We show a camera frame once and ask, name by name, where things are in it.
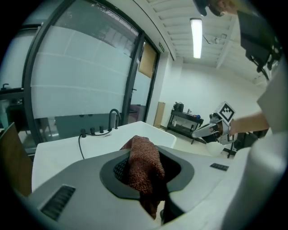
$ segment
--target black faucet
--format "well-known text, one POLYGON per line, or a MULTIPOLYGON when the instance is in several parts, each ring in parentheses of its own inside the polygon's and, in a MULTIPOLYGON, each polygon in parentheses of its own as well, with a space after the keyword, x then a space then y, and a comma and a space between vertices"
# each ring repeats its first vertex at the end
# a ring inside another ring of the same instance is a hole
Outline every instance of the black faucet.
POLYGON ((108 131, 110 132, 112 130, 111 128, 111 114, 113 113, 113 111, 115 111, 117 113, 118 119, 116 119, 116 125, 115 127, 118 127, 119 122, 121 122, 121 116, 120 113, 117 109, 111 109, 110 113, 109 113, 109 125, 108 125, 108 131))
POLYGON ((6 85, 9 85, 9 84, 8 83, 3 84, 1 90, 5 90, 6 89, 6 87, 5 87, 6 85))

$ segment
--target towel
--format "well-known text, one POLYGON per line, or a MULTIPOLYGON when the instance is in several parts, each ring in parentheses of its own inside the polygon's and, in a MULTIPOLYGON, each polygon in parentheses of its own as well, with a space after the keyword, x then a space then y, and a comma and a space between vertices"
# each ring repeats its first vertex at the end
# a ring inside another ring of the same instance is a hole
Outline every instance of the towel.
POLYGON ((155 219, 157 207, 167 193, 159 151, 148 138, 139 136, 132 137, 123 149, 131 149, 127 185, 140 192, 142 207, 155 219))

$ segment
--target fluorescent light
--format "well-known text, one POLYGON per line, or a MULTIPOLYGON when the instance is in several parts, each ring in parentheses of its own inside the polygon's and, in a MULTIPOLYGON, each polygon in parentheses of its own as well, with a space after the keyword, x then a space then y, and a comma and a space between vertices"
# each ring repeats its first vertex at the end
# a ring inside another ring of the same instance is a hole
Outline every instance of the fluorescent light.
POLYGON ((199 18, 190 19, 193 38, 193 57, 201 58, 202 49, 202 20, 199 18))

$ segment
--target wooden panel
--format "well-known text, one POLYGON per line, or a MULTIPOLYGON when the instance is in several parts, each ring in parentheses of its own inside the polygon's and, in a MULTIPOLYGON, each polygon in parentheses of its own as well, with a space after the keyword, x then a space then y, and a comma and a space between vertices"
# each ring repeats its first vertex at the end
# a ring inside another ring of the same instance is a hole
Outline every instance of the wooden panel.
POLYGON ((157 112, 156 112, 154 125, 153 125, 157 128, 161 127, 162 117, 164 114, 164 108, 165 108, 165 103, 164 102, 158 102, 157 112))
POLYGON ((139 66, 139 72, 152 78, 155 59, 156 51, 146 42, 139 66))
POLYGON ((24 150, 14 123, 0 137, 0 157, 11 186, 22 195, 28 196, 32 190, 32 162, 24 150))

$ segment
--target white wall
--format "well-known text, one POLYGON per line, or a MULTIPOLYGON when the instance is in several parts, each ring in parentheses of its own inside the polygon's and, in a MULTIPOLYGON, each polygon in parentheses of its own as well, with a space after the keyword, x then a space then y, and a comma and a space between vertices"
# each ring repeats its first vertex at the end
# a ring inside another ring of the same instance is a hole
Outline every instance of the white wall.
POLYGON ((94 37, 51 27, 37 54, 31 97, 35 118, 122 110, 131 58, 94 37))
POLYGON ((192 114, 201 115, 204 123, 217 106, 227 101, 236 111, 235 118, 260 111, 257 99, 263 93, 258 88, 226 69, 173 62, 165 78, 160 101, 165 102, 162 125, 167 126, 175 102, 184 104, 192 114))
POLYGON ((160 101, 161 91, 163 89, 163 81, 168 78, 172 67, 172 57, 169 53, 162 53, 160 55, 158 69, 156 73, 156 79, 154 82, 154 88, 152 92, 151 102, 148 110, 146 123, 153 125, 155 115, 157 112, 158 102, 160 101))

